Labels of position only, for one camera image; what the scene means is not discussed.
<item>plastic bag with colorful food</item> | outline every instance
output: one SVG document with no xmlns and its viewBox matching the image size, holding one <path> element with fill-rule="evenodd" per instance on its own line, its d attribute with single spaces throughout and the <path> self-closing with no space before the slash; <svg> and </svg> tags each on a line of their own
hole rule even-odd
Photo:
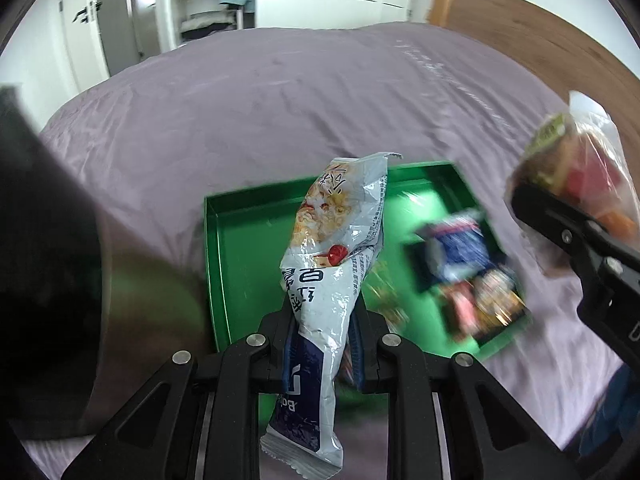
<svg viewBox="0 0 640 480">
<path fill-rule="evenodd" d="M 382 248 L 390 155 L 396 154 L 332 160 L 298 209 L 280 263 L 298 330 L 285 352 L 286 393 L 260 442 L 311 480 L 326 480 L 342 468 L 334 378 L 360 286 Z"/>
<path fill-rule="evenodd" d="M 527 146 L 507 182 L 508 207 L 520 182 L 544 187 L 594 217 L 613 237 L 640 248 L 640 206 L 618 130 L 604 109 L 580 92 L 570 92 L 569 112 L 549 118 Z M 522 227 L 545 274 L 570 270 L 564 251 Z"/>
</svg>

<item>green tray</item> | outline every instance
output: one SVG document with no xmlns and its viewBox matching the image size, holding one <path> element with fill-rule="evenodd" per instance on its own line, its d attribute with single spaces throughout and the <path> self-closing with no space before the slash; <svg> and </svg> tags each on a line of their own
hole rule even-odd
<svg viewBox="0 0 640 480">
<path fill-rule="evenodd" d="M 282 306 L 280 259 L 289 243 L 296 211 L 314 180 L 309 177 L 206 197 L 209 305 L 219 351 L 257 330 L 264 314 Z M 410 319 L 403 336 L 425 352 L 450 356 L 465 351 L 481 360 L 503 348 L 526 318 L 482 346 L 472 338 L 454 341 L 434 298 L 428 292 L 418 293 L 405 248 L 420 241 L 414 231 L 425 222 L 469 207 L 480 208 L 450 162 L 389 168 L 383 216 L 385 247 L 378 261 L 393 269 L 390 274 L 399 304 Z M 489 225 L 483 222 L 481 227 L 489 252 L 501 253 Z M 362 286 L 365 303 L 373 310 L 378 298 L 368 285 L 375 279 L 368 276 Z M 261 399 L 260 420 L 272 409 L 273 400 Z"/>
</svg>

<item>wooden headboard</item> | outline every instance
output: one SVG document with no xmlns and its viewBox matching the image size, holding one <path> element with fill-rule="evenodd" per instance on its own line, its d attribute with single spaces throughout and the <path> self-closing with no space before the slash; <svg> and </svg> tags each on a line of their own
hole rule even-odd
<svg viewBox="0 0 640 480">
<path fill-rule="evenodd" d="M 433 0 L 427 20 L 511 57 L 564 101 L 578 90 L 599 102 L 620 131 L 640 189 L 640 80 L 601 44 L 525 0 Z"/>
</svg>

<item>purple bed sheet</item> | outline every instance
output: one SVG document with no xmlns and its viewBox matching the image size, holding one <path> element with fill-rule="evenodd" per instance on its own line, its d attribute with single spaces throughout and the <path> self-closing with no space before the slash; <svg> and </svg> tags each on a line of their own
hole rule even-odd
<svg viewBox="0 0 640 480">
<path fill-rule="evenodd" d="M 404 162 L 454 161 L 533 314 L 532 326 L 485 364 L 563 446 L 619 361 L 578 320 L 578 279 L 540 273 L 502 198 L 535 128 L 563 109 L 516 62 L 441 28 L 254 29 L 194 41 L 119 73 L 63 106 L 41 138 L 157 255 L 202 275 L 205 195 L 318 174 L 336 156 L 392 151 Z M 342 478 L 385 477 L 385 428 L 385 420 L 338 424 Z M 49 463 L 53 478 L 72 455 Z M 285 470 L 265 457 L 262 477 Z"/>
</svg>

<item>metal screw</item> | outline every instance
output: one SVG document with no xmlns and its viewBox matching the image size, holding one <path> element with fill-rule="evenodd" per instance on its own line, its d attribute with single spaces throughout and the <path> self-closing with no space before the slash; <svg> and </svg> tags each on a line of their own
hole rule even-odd
<svg viewBox="0 0 640 480">
<path fill-rule="evenodd" d="M 265 338 L 265 336 L 263 336 L 262 334 L 251 334 L 246 339 L 246 343 L 249 346 L 262 346 L 264 345 L 265 341 L 267 341 L 267 338 Z"/>
<path fill-rule="evenodd" d="M 185 365 L 191 360 L 191 354 L 186 350 L 178 350 L 171 360 L 177 365 Z"/>
<path fill-rule="evenodd" d="M 587 220 L 587 225 L 597 233 L 602 232 L 602 227 L 600 227 L 600 224 L 597 224 L 593 220 Z"/>
<path fill-rule="evenodd" d="M 604 259 L 604 263 L 607 264 L 607 267 L 611 269 L 616 274 L 622 274 L 622 264 L 619 260 L 613 258 L 612 256 L 607 256 Z"/>
<path fill-rule="evenodd" d="M 474 363 L 474 359 L 469 354 L 456 355 L 456 364 L 463 367 L 471 366 Z"/>
<path fill-rule="evenodd" d="M 387 346 L 398 346 L 402 338 L 398 334 L 385 334 L 382 336 L 382 342 Z"/>
</svg>

